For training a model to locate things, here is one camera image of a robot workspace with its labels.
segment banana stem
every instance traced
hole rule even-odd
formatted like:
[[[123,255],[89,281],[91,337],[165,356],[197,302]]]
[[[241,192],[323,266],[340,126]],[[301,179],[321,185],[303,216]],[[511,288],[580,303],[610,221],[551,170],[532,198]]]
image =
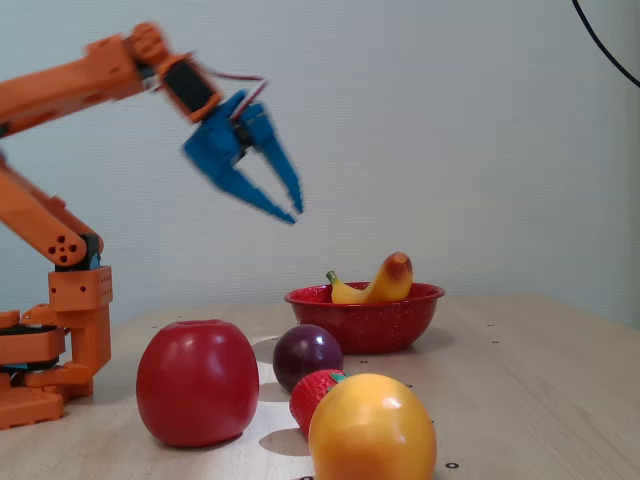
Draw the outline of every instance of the banana stem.
[[[327,278],[329,279],[329,283],[331,283],[331,285],[334,285],[340,281],[338,280],[338,275],[333,270],[327,272]]]

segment dark purple plum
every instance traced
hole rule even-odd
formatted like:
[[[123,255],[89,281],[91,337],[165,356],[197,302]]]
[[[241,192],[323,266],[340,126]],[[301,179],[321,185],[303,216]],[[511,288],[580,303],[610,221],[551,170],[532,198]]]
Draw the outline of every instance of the dark purple plum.
[[[298,325],[280,337],[273,350],[273,371],[286,390],[318,370],[342,370],[338,341],[324,328]]]

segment bowl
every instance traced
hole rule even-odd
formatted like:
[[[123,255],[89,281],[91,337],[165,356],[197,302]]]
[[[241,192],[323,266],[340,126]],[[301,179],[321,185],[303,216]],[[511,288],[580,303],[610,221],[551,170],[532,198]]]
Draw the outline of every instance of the bowl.
[[[368,282],[348,283],[364,290]],[[405,350],[426,330],[444,290],[413,283],[401,302],[340,305],[331,302],[331,285],[300,288],[287,293],[300,325],[317,325],[333,335],[345,355],[376,355]]]

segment robotic arm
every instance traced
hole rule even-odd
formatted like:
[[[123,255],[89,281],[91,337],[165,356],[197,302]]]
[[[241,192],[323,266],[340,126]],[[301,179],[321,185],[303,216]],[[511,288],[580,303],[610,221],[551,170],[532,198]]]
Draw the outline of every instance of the robotic arm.
[[[240,91],[223,101],[206,73],[190,54],[170,52],[157,26],[143,23],[129,37],[114,35],[90,44],[83,59],[0,82],[0,139],[141,93],[156,80],[176,109],[199,124],[183,151],[200,172],[227,194],[295,223],[235,169],[253,147],[265,156],[288,189],[295,210],[302,213],[295,170],[264,107],[254,102],[264,83],[253,94]],[[2,430],[58,419],[64,401],[91,395],[93,376],[111,358],[113,292],[111,268],[100,265],[100,236],[68,211],[64,201],[12,169],[1,153],[0,222],[55,265],[49,273],[48,304],[22,315],[18,310],[0,311]],[[72,360],[58,365],[67,333]]]

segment yellow fruit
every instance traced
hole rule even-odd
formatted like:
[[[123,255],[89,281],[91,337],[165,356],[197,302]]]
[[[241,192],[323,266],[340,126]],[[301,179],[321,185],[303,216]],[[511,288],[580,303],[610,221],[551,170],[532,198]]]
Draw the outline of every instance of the yellow fruit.
[[[313,414],[309,447],[317,480],[431,480],[437,455],[420,399],[377,374],[333,387]]]
[[[402,252],[389,255],[364,290],[342,283],[331,270],[327,273],[331,282],[331,301],[339,304],[400,302],[406,300],[413,283],[411,259]]]

